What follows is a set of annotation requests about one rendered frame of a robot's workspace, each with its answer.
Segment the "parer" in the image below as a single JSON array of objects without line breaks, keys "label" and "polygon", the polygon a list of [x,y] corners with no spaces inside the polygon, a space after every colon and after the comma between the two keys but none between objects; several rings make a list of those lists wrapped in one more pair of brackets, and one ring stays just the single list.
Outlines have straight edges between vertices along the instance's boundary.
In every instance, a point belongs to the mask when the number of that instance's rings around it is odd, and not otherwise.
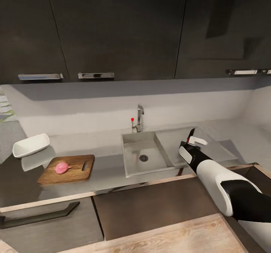
[{"label": "parer", "polygon": [[195,130],[195,129],[192,129],[192,130],[191,130],[191,132],[190,132],[190,134],[189,134],[189,137],[187,138],[187,143],[189,143],[190,137],[193,136],[194,130]]}]

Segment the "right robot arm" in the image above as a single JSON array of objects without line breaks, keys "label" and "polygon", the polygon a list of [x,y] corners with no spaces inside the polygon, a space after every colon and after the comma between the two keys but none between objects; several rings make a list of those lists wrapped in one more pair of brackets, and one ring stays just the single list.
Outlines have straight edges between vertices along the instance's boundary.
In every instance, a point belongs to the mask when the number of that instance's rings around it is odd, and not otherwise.
[{"label": "right robot arm", "polygon": [[200,151],[194,143],[204,139],[191,136],[181,141],[179,154],[197,174],[220,212],[233,217],[249,235],[271,253],[271,197],[261,193],[245,177],[228,170]]}]

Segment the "vidalia onion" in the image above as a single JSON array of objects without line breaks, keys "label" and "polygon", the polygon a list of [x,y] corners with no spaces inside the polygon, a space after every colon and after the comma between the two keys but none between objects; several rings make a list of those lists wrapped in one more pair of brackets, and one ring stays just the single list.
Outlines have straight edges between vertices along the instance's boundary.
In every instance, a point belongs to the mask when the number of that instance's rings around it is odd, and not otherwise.
[{"label": "vidalia onion", "polygon": [[67,171],[68,168],[71,168],[71,166],[69,166],[67,163],[65,162],[61,162],[61,163],[58,163],[56,166],[55,166],[55,171],[58,173],[58,174],[61,174],[61,173],[65,173]]}]

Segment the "cutting board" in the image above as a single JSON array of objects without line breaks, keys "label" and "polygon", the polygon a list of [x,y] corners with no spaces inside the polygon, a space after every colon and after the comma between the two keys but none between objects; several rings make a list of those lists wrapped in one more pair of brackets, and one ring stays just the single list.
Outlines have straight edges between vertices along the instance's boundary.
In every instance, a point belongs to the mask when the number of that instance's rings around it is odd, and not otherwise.
[{"label": "cutting board", "polygon": [[[65,173],[58,174],[55,171],[55,166],[58,163],[65,162],[71,168],[68,168]],[[88,167],[83,171],[85,163],[88,162]],[[79,180],[87,180],[91,173],[91,168],[94,162],[94,155],[79,155],[79,156],[59,156],[55,157],[48,164],[40,178],[38,184],[62,183]]]}]

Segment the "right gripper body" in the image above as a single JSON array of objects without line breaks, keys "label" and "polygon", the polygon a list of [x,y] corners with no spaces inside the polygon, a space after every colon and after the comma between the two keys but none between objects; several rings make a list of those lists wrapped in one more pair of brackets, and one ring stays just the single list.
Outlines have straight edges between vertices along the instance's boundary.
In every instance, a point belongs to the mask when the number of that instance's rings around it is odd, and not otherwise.
[{"label": "right gripper body", "polygon": [[[180,147],[187,144],[187,142],[181,141]],[[200,150],[201,148],[199,146],[196,146],[196,149]]]}]

